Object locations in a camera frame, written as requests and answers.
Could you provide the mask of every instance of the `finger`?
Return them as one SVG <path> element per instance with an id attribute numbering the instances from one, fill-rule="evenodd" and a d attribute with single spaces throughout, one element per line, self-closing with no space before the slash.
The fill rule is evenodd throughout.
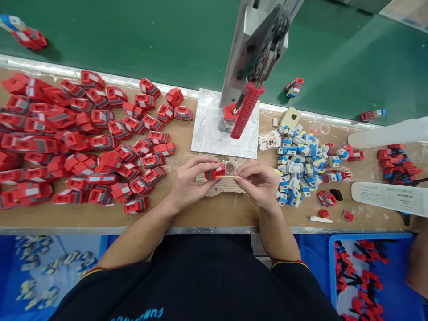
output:
<path id="1" fill-rule="evenodd" d="M 183 177 L 185 179 L 188 180 L 194 180 L 196 178 L 196 176 L 198 176 L 199 174 L 212 170 L 212 169 L 217 169 L 220 166 L 219 163 L 199 163 L 197 165 L 195 165 L 192 168 L 189 168 L 188 170 L 186 170 L 183 173 Z"/>
<path id="2" fill-rule="evenodd" d="M 238 176 L 249 177 L 250 175 L 262 174 L 266 170 L 266 166 L 259 163 L 253 163 L 246 168 L 244 168 Z"/>
<path id="3" fill-rule="evenodd" d="M 197 155 L 193 156 L 191 159 L 189 159 L 184 165 L 182 165 L 180 168 L 185 171 L 191 167 L 194 167 L 195 165 L 199 163 L 212 163 L 217 162 L 217 158 L 212 156 L 206 156 L 206 155 Z"/>
<path id="4" fill-rule="evenodd" d="M 257 194 L 257 187 L 255 187 L 253 184 L 251 184 L 251 182 L 249 180 L 246 180 L 245 178 L 242 177 L 234 177 L 233 181 L 238 184 L 238 186 L 243 189 L 244 191 L 246 191 L 248 193 L 248 195 L 250 195 L 251 197 L 255 196 Z"/>
<path id="5" fill-rule="evenodd" d="M 212 181 L 206 181 L 205 183 L 203 183 L 199 188 L 201 189 L 201 194 L 205 195 L 208 193 L 208 191 L 213 188 L 218 182 L 220 182 L 222 179 L 221 178 L 217 178 L 216 180 L 212 180 Z"/>
<path id="6" fill-rule="evenodd" d="M 239 174 L 246 168 L 246 167 L 248 167 L 248 166 L 251 166 L 251 165 L 253 165 L 254 163 L 257 163 L 257 161 L 256 160 L 254 160 L 254 159 L 252 159 L 252 158 L 249 158 L 246 162 L 245 162 L 245 164 L 244 165 L 241 165 L 241 166 L 239 166 L 238 167 L 238 169 L 236 170 L 236 173 L 235 173 L 235 175 L 236 176 L 239 176 Z"/>

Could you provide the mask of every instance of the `metal edge of table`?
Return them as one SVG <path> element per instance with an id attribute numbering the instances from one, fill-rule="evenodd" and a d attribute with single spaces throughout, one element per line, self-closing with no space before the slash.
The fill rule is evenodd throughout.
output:
<path id="1" fill-rule="evenodd" d="M 22 70 L 27 72 L 32 72 L 34 74 L 46 73 L 53 76 L 59 77 L 69 77 L 69 78 L 79 78 L 80 77 L 80 68 L 61 66 L 52 63 L 39 62 L 36 60 L 18 58 L 8 55 L 0 54 L 0 67 L 6 69 Z M 100 73 L 98 74 L 103 77 L 103 79 L 111 84 L 118 86 L 131 86 L 138 88 L 140 85 L 140 80 L 135 78 L 117 76 L 112 74 Z M 170 86 L 165 84 L 154 83 L 161 92 L 166 93 L 170 89 L 176 86 Z M 184 96 L 191 98 L 198 98 L 199 91 L 194 89 L 178 87 Z M 267 111 L 276 111 L 284 112 L 288 108 L 275 106 L 270 104 L 261 103 L 261 110 Z M 362 130 L 379 128 L 381 126 L 373 125 L 369 123 L 360 123 L 353 120 L 342 119 L 333 116 L 327 116 L 317 113 L 311 113 L 306 111 L 300 111 L 302 117 L 313 119 L 319 122 L 349 126 Z M 3 235 L 21 235 L 21 234 L 97 234 L 97 235 L 118 235 L 123 233 L 128 227 L 93 227 L 93 228 L 80 228 L 80 227 L 70 227 L 70 228 L 14 228 L 8 226 L 0 226 L 0 234 Z M 309 233 L 376 233 L 376 232 L 403 232 L 403 230 L 386 230 L 386 229 L 372 229 L 372 230 L 363 230 L 363 229 L 328 229 L 328 228 L 318 228 L 318 227 L 291 227 L 291 231 L 295 234 L 309 234 Z M 259 228 L 256 226 L 235 226 L 235 227 L 170 227 L 166 231 L 166 234 L 257 234 L 259 233 Z"/>

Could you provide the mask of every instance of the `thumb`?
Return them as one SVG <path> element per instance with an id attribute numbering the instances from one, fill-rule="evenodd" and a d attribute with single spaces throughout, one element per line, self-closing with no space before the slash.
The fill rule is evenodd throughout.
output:
<path id="1" fill-rule="evenodd" d="M 201 191 L 202 191 L 202 195 L 205 196 L 205 194 L 208 193 L 208 191 L 214 187 L 214 185 L 216 185 L 218 182 L 220 182 L 222 179 L 221 178 L 217 178 L 216 180 L 211 180 L 211 181 L 206 181 L 205 183 L 203 183 L 200 187 Z"/>
<path id="2" fill-rule="evenodd" d="M 257 187 L 255 187 L 249 180 L 236 176 L 233 178 L 233 181 L 250 196 L 253 196 L 257 193 Z"/>

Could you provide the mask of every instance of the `wrist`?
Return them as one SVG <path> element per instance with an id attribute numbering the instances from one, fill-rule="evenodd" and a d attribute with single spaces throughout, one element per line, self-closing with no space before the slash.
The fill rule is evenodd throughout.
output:
<path id="1" fill-rule="evenodd" d="M 264 214 L 267 214 L 267 215 L 275 215 L 275 214 L 283 215 L 281 207 L 276 200 L 271 201 L 267 204 L 264 204 L 263 206 L 260 207 L 260 209 Z"/>
<path id="2" fill-rule="evenodd" d="M 165 213 L 165 216 L 173 218 L 176 216 L 182 208 L 179 207 L 178 202 L 174 201 L 171 195 L 168 195 L 165 197 L 160 204 L 163 207 L 163 213 Z"/>

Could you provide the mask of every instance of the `black plastic piece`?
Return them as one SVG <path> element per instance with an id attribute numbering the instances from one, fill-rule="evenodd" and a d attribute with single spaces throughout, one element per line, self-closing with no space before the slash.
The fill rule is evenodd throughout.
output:
<path id="1" fill-rule="evenodd" d="M 343 201 L 343 196 L 340 190 L 338 189 L 331 189 L 330 193 L 334 196 L 334 198 L 338 201 Z"/>

